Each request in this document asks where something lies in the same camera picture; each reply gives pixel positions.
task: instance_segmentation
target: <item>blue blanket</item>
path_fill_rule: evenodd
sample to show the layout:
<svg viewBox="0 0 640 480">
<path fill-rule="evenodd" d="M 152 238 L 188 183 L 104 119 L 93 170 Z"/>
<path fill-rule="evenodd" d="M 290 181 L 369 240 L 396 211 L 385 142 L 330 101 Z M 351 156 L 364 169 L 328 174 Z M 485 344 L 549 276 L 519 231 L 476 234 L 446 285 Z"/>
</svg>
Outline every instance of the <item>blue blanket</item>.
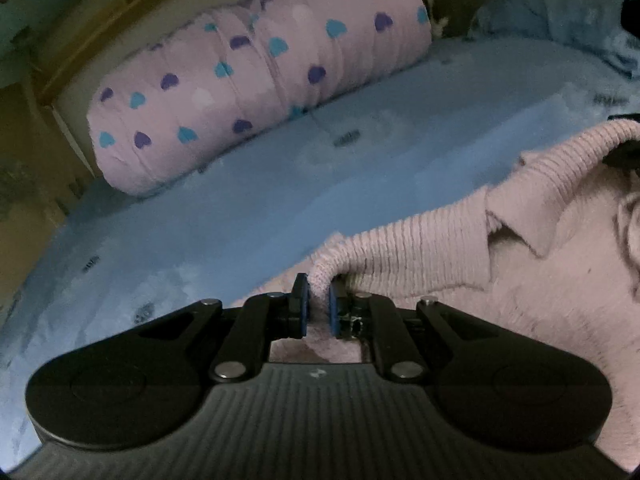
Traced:
<svg viewBox="0 0 640 480">
<path fill-rule="evenodd" d="M 518 35 L 551 40 L 586 52 L 631 77 L 640 77 L 640 39 L 622 28 L 624 0 L 489 0 L 470 35 Z"/>
</svg>

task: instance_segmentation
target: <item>pink pillow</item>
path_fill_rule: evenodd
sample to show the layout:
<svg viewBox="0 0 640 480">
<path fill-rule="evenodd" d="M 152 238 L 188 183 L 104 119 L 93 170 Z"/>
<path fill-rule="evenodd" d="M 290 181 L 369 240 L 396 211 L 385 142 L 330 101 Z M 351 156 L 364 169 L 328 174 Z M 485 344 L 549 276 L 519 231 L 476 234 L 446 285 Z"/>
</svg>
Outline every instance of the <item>pink pillow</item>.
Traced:
<svg viewBox="0 0 640 480">
<path fill-rule="evenodd" d="M 98 164 L 143 194 L 423 56 L 421 0 L 253 0 L 205 12 L 107 75 L 87 118 Z"/>
</svg>

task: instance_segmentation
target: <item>purple heart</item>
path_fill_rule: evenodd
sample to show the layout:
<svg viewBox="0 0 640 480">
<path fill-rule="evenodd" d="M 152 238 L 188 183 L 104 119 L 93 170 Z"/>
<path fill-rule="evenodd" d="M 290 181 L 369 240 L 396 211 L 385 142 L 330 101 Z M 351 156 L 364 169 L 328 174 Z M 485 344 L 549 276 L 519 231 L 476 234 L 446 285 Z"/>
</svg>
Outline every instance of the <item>purple heart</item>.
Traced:
<svg viewBox="0 0 640 480">
<path fill-rule="evenodd" d="M 309 82 L 312 85 L 321 82 L 322 79 L 324 79 L 324 76 L 326 76 L 326 70 L 324 69 L 324 66 L 318 65 L 313 65 L 309 69 L 309 72 L 306 74 L 306 78 L 309 79 Z"/>
<path fill-rule="evenodd" d="M 113 90 L 111 90 L 111 88 L 107 86 L 107 88 L 105 88 L 102 91 L 102 94 L 100 95 L 100 102 L 103 103 L 107 99 L 111 99 L 112 97 L 113 97 Z"/>
<path fill-rule="evenodd" d="M 249 44 L 251 44 L 251 41 L 246 36 L 234 36 L 229 41 L 229 46 L 231 47 L 231 50 L 236 50 L 241 46 L 245 46 Z"/>
<path fill-rule="evenodd" d="M 160 88 L 162 90 L 168 90 L 172 86 L 178 86 L 179 82 L 180 82 L 180 80 L 178 79 L 177 75 L 171 74 L 171 73 L 164 74 L 164 77 L 162 78 L 162 81 L 160 82 Z"/>
<path fill-rule="evenodd" d="M 272 1 L 273 1 L 273 0 L 260 0 L 260 8 L 261 8 L 262 10 L 265 10 L 265 9 L 266 9 L 266 7 L 267 7 L 267 4 L 268 4 L 269 2 L 272 2 Z"/>
<path fill-rule="evenodd" d="M 253 128 L 254 126 L 251 124 L 251 121 L 247 121 L 244 119 L 238 119 L 234 123 L 234 133 L 235 134 L 243 134 Z"/>
<path fill-rule="evenodd" d="M 151 139 L 142 132 L 136 132 L 136 135 L 133 137 L 133 143 L 137 149 L 141 150 L 145 146 L 151 146 Z"/>
<path fill-rule="evenodd" d="M 378 32 L 382 32 L 386 28 L 391 27 L 394 24 L 394 20 L 391 19 L 391 16 L 385 14 L 384 12 L 378 12 L 376 14 L 376 19 L 374 20 L 376 24 L 376 30 Z"/>
</svg>

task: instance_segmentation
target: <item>pink sweater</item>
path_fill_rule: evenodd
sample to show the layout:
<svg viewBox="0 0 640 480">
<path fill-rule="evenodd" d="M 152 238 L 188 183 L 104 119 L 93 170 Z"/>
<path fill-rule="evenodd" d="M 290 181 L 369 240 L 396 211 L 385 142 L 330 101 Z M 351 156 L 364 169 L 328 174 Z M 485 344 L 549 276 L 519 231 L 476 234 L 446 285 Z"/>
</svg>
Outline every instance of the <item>pink sweater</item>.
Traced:
<svg viewBox="0 0 640 480">
<path fill-rule="evenodd" d="M 640 186 L 602 158 L 640 124 L 611 121 L 540 155 L 525 154 L 499 186 L 351 238 L 335 237 L 264 288 L 309 272 L 313 319 L 303 343 L 274 360 L 357 361 L 359 346 L 329 338 L 328 286 L 414 308 L 425 294 L 596 364 L 614 393 L 598 440 L 626 469 L 640 462 Z"/>
</svg>

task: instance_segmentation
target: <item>blue bedsheet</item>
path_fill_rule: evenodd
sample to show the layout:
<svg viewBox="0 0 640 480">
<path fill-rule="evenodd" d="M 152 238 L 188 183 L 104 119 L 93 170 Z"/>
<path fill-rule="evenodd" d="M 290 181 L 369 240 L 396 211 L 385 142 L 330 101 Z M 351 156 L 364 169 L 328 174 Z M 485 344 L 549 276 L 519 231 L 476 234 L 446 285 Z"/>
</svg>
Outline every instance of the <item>blue bedsheet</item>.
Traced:
<svg viewBox="0 0 640 480">
<path fill-rule="evenodd" d="M 436 42 L 418 66 L 256 137 L 157 196 L 96 181 L 0 329 L 0 467 L 38 447 L 24 409 L 52 357 L 194 300 L 247 294 L 322 243 L 453 202 L 607 115 L 640 82 L 548 41 Z"/>
</svg>

